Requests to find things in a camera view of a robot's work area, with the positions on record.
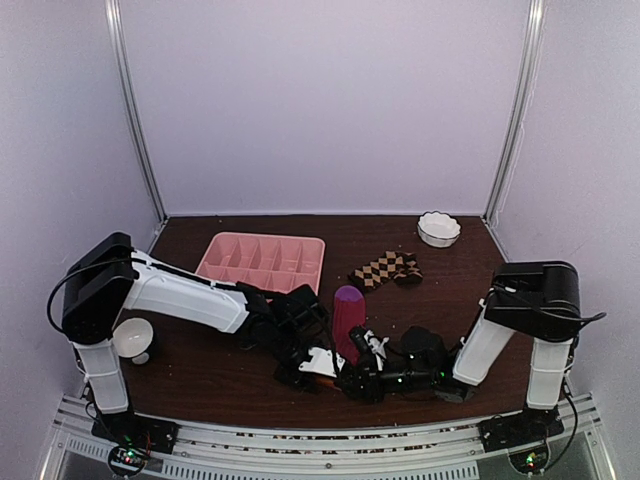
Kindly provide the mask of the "magenta purple sock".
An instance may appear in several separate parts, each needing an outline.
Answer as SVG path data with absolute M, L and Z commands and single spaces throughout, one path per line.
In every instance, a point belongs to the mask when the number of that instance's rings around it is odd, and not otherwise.
M 354 327 L 366 324 L 366 302 L 362 293 L 354 286 L 338 288 L 333 300 L 332 337 L 337 352 L 355 365 L 360 353 L 349 333 Z

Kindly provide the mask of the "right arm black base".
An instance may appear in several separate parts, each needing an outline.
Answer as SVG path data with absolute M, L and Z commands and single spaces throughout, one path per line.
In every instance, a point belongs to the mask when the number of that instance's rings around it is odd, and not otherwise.
M 555 410 L 523 410 L 494 416 L 481 421 L 477 428 L 485 452 L 541 442 L 564 432 L 564 424 Z

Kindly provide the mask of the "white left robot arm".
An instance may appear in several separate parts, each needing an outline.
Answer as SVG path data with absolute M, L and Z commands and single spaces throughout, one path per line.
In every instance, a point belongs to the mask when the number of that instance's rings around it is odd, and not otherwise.
M 128 387 L 114 344 L 114 325 L 124 310 L 155 312 L 245 335 L 278 361 L 286 382 L 305 388 L 312 374 L 337 378 L 345 365 L 334 346 L 304 341 L 307 322 L 325 326 L 326 313 L 308 285 L 291 293 L 244 282 L 221 282 L 161 262 L 115 232 L 72 265 L 55 288 L 64 293 L 54 328 L 73 345 L 106 429 L 123 444 L 137 442 L 144 424 L 131 412 Z

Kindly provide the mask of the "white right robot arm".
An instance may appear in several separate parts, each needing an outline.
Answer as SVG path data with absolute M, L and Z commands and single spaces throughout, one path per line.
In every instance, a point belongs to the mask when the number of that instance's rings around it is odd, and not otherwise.
M 444 401 L 462 403 L 515 333 L 534 340 L 530 361 L 526 409 L 513 419 L 519 440 L 535 440 L 551 424 L 573 345 L 587 325 L 580 312 L 579 276 L 562 261 L 519 262 L 501 265 L 479 303 L 468 333 L 453 349 L 442 337 L 412 326 L 401 337 L 396 360 L 389 361 L 367 344 L 361 327 L 349 336 L 359 350 L 356 364 L 346 363 L 335 381 L 347 396 L 379 402 L 390 393 L 429 390 Z

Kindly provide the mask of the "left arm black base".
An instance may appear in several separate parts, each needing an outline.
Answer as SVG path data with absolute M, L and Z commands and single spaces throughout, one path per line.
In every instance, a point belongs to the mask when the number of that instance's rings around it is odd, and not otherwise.
M 178 424 L 172 421 L 116 415 L 95 420 L 91 433 L 95 437 L 143 452 L 171 454 L 178 430 Z

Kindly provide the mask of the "brown checkered sock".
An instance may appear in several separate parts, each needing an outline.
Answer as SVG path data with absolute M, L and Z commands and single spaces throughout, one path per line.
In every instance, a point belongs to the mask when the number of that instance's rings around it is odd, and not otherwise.
M 386 251 L 382 256 L 354 269 L 348 279 L 362 294 L 387 283 L 414 286 L 423 281 L 423 273 L 413 253 Z

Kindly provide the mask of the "pink divided plastic tray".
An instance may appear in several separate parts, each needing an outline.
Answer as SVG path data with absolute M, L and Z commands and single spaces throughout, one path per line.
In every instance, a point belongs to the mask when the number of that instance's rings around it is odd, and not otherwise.
M 317 293 L 324 254 L 320 238 L 221 232 L 211 240 L 196 274 L 282 293 L 307 285 Z

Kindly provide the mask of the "white scalloped bowl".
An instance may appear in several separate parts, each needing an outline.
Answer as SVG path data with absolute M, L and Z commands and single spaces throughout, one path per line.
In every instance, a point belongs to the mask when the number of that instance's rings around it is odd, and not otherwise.
M 448 248 L 459 238 L 461 226 L 448 214 L 426 212 L 418 219 L 417 232 L 425 244 L 434 248 Z

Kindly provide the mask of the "aluminium front frame rail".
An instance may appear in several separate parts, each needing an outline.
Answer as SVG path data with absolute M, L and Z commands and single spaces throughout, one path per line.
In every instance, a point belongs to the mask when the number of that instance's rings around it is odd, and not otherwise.
M 86 398 L 63 396 L 35 479 L 118 479 L 114 444 L 93 436 Z M 476 417 L 344 430 L 239 427 L 179 421 L 172 453 L 154 453 L 132 479 L 622 479 L 591 395 L 574 397 L 578 426 L 544 476 L 521 474 L 515 448 L 489 452 Z

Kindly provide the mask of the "aluminium right corner post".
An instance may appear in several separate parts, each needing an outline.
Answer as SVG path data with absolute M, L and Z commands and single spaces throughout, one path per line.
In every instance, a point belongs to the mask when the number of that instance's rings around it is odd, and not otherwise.
M 502 209 L 515 168 L 520 140 L 523 135 L 524 117 L 535 83 L 539 50 L 543 37 L 545 7 L 546 2 L 543 0 L 531 0 L 529 2 L 527 25 L 513 104 L 498 168 L 484 213 L 485 223 L 491 228 L 496 227 L 498 224 L 499 212 Z

